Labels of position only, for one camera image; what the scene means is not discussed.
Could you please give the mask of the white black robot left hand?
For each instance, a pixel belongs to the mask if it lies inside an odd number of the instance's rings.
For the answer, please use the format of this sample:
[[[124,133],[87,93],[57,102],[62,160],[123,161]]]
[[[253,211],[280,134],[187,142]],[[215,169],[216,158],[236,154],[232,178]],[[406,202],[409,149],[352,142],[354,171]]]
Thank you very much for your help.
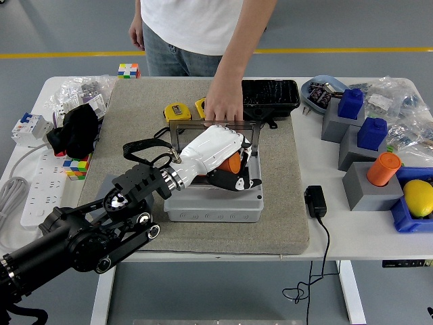
[[[225,171],[220,166],[234,154],[242,153],[240,171]],[[212,125],[186,145],[180,163],[171,163],[177,185],[183,189],[199,175],[218,188],[239,192],[259,186],[260,179],[251,179],[244,171],[252,153],[252,144],[241,133],[221,125]]]

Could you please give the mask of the person's left hand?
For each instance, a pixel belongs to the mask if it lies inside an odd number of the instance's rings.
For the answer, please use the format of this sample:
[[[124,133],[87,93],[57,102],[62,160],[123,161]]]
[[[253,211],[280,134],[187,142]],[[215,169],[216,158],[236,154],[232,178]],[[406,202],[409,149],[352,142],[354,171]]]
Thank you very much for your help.
[[[205,99],[204,112],[207,121],[242,121],[244,113],[241,85],[213,83]]]

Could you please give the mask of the person's right hand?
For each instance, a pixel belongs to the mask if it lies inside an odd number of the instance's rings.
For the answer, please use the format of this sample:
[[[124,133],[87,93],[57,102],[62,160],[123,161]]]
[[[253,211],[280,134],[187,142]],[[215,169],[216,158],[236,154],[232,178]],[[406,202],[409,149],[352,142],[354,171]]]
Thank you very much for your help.
[[[145,51],[145,45],[143,40],[143,22],[140,16],[135,16],[129,27],[129,37],[131,43],[139,51]]]

